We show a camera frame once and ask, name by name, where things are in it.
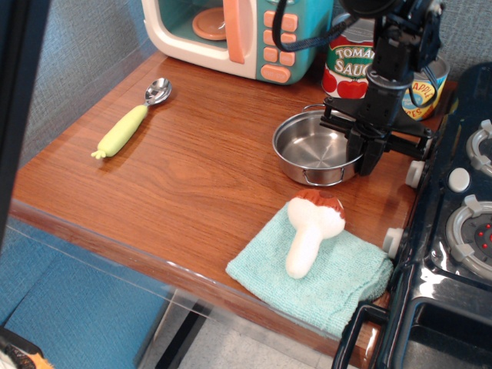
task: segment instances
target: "spoon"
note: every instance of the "spoon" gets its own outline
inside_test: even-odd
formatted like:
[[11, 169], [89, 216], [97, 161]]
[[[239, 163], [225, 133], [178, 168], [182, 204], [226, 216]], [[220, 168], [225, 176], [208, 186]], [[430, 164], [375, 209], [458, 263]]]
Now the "spoon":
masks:
[[98, 150], [91, 156], [96, 159], [114, 156], [125, 146], [130, 137], [137, 131], [151, 105], [163, 102], [171, 94], [172, 86], [166, 78], [159, 78], [148, 86], [145, 92], [145, 103], [136, 106], [102, 138]]

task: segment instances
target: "yellow can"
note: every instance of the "yellow can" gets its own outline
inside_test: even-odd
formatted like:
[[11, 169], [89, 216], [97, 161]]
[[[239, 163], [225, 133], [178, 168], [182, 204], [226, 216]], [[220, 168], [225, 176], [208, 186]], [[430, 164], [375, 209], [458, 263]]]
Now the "yellow can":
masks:
[[447, 74], [449, 73], [449, 65], [441, 57], [430, 63], [429, 67], [437, 79], [437, 92], [424, 73], [415, 73], [412, 89], [415, 102], [418, 105], [424, 105], [437, 93], [435, 101], [431, 105], [419, 108], [411, 101], [410, 92], [407, 90], [402, 102], [405, 112], [416, 121], [429, 118], [434, 113], [434, 109], [439, 102], [440, 94], [443, 91]]

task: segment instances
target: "spoon bowl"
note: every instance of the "spoon bowl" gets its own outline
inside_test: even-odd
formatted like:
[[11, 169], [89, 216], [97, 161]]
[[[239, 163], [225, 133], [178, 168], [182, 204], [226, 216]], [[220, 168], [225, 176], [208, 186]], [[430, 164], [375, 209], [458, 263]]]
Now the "spoon bowl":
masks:
[[144, 105], [155, 105], [163, 102], [171, 94], [172, 85], [166, 78], [159, 78], [153, 81], [145, 91], [145, 103]]

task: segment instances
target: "pot handle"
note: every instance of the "pot handle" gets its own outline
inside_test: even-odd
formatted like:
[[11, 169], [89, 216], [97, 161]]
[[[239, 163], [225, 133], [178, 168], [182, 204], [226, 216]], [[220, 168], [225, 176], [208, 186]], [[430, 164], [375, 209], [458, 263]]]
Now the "pot handle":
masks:
[[339, 183], [341, 183], [341, 182], [344, 181], [345, 168], [340, 168], [340, 180], [335, 181], [335, 182], [331, 182], [331, 183], [316, 183], [316, 182], [310, 181], [309, 178], [308, 178], [308, 170], [307, 169], [303, 169], [302, 174], [304, 175], [304, 180], [310, 186], [317, 186], [317, 187], [320, 187], [320, 186], [335, 186], [335, 185], [338, 185]]
[[308, 109], [311, 109], [311, 108], [317, 108], [317, 107], [323, 107], [324, 108], [324, 104], [311, 104], [311, 105], [306, 105], [302, 108], [302, 112], [304, 113], [305, 111], [307, 111]]

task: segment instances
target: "black cable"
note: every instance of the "black cable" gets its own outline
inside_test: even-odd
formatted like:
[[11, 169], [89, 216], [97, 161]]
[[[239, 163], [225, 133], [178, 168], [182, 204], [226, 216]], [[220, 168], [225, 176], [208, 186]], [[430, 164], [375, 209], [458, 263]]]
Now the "black cable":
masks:
[[284, 44], [281, 40], [281, 27], [286, 4], [287, 0], [280, 0], [278, 2], [277, 11], [275, 12], [274, 23], [272, 27], [274, 43], [282, 52], [298, 52], [299, 50], [304, 50], [305, 48], [315, 48], [318, 46], [326, 45], [335, 40], [347, 28], [352, 26], [358, 20], [358, 18], [351, 15], [344, 21], [333, 26], [322, 36], [306, 38], [304, 40]]

